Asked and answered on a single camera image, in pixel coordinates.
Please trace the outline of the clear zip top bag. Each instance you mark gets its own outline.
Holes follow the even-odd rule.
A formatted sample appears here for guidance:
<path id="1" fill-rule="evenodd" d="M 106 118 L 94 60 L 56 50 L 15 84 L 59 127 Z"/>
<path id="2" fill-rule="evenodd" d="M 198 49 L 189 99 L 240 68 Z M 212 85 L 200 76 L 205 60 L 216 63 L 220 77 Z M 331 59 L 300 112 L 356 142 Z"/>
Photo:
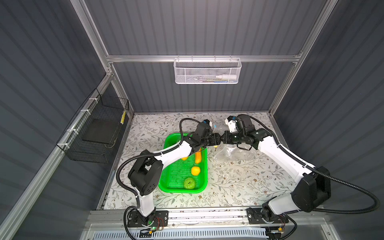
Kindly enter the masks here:
<path id="1" fill-rule="evenodd" d="M 225 131 L 229 131 L 229 128 L 226 124 L 222 124 L 215 126 L 213 133 L 222 135 Z M 242 160 L 248 161 L 255 158 L 256 154 L 257 151 L 255 149 L 246 151 L 239 149 L 236 145 L 227 145 L 221 143 L 214 152 L 214 160 L 222 163 L 238 162 Z"/>

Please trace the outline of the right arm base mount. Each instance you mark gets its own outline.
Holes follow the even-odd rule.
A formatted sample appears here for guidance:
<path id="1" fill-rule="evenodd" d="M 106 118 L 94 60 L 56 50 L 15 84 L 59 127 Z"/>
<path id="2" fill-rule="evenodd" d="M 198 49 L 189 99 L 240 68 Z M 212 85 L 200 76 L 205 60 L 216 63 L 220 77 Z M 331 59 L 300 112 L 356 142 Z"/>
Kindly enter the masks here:
<path id="1" fill-rule="evenodd" d="M 267 208 L 247 208 L 247 218 L 250 224 L 282 224 L 289 223 L 287 217 L 275 215 Z"/>

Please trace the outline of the orange carrot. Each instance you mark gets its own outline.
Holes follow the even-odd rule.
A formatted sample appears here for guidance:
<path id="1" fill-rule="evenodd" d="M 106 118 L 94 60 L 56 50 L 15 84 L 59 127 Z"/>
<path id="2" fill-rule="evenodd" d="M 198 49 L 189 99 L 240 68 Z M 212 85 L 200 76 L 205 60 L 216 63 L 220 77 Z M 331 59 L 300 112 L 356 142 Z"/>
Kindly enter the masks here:
<path id="1" fill-rule="evenodd" d="M 195 164 L 200 164 L 202 162 L 202 153 L 200 151 L 195 153 Z"/>

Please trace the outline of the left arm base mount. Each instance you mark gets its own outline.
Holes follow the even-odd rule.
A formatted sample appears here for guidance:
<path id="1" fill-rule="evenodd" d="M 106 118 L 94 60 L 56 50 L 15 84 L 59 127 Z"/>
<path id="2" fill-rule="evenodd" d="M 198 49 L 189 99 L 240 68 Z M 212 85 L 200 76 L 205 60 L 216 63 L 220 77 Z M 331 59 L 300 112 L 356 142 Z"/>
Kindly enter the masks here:
<path id="1" fill-rule="evenodd" d="M 166 227 L 168 225 L 169 211 L 155 210 L 147 217 L 142 216 L 136 210 L 131 210 L 127 216 L 127 225 L 129 228 L 140 227 Z"/>

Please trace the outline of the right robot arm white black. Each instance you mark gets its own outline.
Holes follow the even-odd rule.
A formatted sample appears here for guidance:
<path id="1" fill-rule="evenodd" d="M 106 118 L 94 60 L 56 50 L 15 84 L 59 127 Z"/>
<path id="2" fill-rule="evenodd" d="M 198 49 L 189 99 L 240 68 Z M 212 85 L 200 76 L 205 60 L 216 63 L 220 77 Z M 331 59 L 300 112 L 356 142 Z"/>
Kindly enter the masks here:
<path id="1" fill-rule="evenodd" d="M 288 212 L 312 212 L 331 197 L 329 171 L 316 168 L 283 146 L 273 130 L 264 124 L 254 125 L 256 119 L 240 114 L 225 120 L 228 129 L 221 137 L 228 145 L 246 145 L 255 149 L 282 169 L 293 183 L 290 192 L 273 196 L 267 200 L 261 213 L 266 219 Z"/>

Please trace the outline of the green apple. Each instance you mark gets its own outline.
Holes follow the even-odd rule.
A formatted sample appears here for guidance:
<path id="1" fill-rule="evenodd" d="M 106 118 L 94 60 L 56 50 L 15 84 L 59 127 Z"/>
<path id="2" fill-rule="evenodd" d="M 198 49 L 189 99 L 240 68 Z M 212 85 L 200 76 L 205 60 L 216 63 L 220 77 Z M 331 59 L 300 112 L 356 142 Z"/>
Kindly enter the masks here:
<path id="1" fill-rule="evenodd" d="M 183 182 L 183 187 L 186 190 L 193 190 L 196 187 L 196 181 L 194 178 L 186 178 Z"/>

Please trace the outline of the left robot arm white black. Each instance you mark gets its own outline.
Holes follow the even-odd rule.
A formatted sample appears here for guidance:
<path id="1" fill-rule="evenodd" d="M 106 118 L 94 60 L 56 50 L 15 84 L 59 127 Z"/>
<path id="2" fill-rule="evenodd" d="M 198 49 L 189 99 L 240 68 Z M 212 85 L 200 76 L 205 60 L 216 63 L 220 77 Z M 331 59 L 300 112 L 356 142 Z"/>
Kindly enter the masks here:
<path id="1" fill-rule="evenodd" d="M 197 123 L 196 129 L 186 136 L 182 127 L 185 121 Z M 192 118 L 184 118 L 179 123 L 181 139 L 178 143 L 154 153 L 145 150 L 136 158 L 131 158 L 135 163 L 128 178 L 133 191 L 137 194 L 138 212 L 143 217 L 148 217 L 155 212 L 153 191 L 159 184 L 162 171 L 166 167 L 181 158 L 195 154 L 202 148 L 220 144 L 220 135 L 213 133 L 212 125 L 209 120 L 199 122 Z"/>

